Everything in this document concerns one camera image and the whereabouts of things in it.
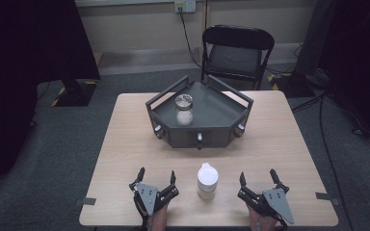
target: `gray carpet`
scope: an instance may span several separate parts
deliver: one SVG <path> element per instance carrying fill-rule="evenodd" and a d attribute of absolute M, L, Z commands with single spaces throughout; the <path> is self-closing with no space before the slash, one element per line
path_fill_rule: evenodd
<path fill-rule="evenodd" d="M 279 64 L 273 68 L 283 70 L 288 66 Z M 118 95 L 158 92 L 184 75 L 197 80 L 200 70 L 102 76 L 91 104 L 82 108 L 50 107 L 62 85 L 52 82 L 45 91 L 47 84 L 41 84 L 39 93 L 44 95 L 36 108 L 37 125 L 31 129 L 14 167 L 0 176 L 0 230 L 93 230 L 79 223 L 81 208 L 74 202 L 86 196 Z M 232 84 L 241 90 L 249 88 L 245 83 Z M 266 79 L 262 89 L 271 89 Z M 309 99 L 288 101 L 294 108 Z M 351 133 L 357 121 L 333 96 L 325 97 L 322 110 L 326 143 L 351 223 L 354 230 L 370 230 L 370 141 Z M 317 102 L 295 113 L 295 117 L 327 192 L 332 198 L 338 198 L 339 190 L 319 126 L 319 111 L 320 102 Z M 289 230 L 350 230 L 343 206 L 334 208 L 339 217 L 336 227 L 291 227 Z M 97 230 L 130 229 L 98 227 Z"/>

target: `black chair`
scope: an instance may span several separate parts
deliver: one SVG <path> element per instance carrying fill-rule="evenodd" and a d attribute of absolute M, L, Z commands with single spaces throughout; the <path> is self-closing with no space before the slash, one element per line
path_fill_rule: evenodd
<path fill-rule="evenodd" d="M 259 90 L 275 40 L 266 31 L 238 26 L 211 26 L 203 32 L 201 81 L 205 75 L 253 82 Z M 208 54 L 208 44 L 212 49 Z M 262 52 L 267 51 L 262 62 Z"/>

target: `electrical outlet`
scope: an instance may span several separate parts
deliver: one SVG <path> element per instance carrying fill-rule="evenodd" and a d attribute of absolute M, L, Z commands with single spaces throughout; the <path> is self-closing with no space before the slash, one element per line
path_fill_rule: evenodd
<path fill-rule="evenodd" d="M 183 13 L 194 13 L 197 10 L 196 0 L 177 0 L 173 6 L 176 13 L 179 13 L 179 9 Z"/>
<path fill-rule="evenodd" d="M 195 0 L 185 1 L 185 12 L 194 13 L 197 10 L 197 2 Z"/>
<path fill-rule="evenodd" d="M 175 1 L 173 3 L 173 8 L 176 13 L 179 13 L 179 9 L 181 9 L 181 11 L 185 13 L 185 1 Z"/>

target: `black curtain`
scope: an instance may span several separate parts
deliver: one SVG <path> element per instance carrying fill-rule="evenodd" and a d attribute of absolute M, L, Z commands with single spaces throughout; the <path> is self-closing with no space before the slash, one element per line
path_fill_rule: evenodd
<path fill-rule="evenodd" d="M 74 0 L 0 1 L 0 174 L 14 164 L 39 83 L 99 79 Z"/>
<path fill-rule="evenodd" d="M 370 0 L 337 2 L 321 67 L 370 129 Z"/>
<path fill-rule="evenodd" d="M 302 75 L 314 76 L 319 67 L 324 43 L 329 31 L 336 0 L 318 0 L 314 6 L 307 27 L 302 49 L 296 62 L 295 71 Z"/>

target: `black tray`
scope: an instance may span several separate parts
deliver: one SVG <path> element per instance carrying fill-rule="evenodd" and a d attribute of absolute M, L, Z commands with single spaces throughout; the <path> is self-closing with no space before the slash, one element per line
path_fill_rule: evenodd
<path fill-rule="evenodd" d="M 240 104 L 213 85 L 247 102 Z M 168 92 L 183 86 L 159 105 L 152 104 Z M 176 122 L 175 98 L 179 94 L 189 94 L 193 98 L 193 123 L 178 125 Z M 231 86 L 208 76 L 207 82 L 189 82 L 184 76 L 176 83 L 145 103 L 154 134 L 172 147 L 226 147 L 234 138 L 241 137 L 251 112 L 253 100 Z"/>

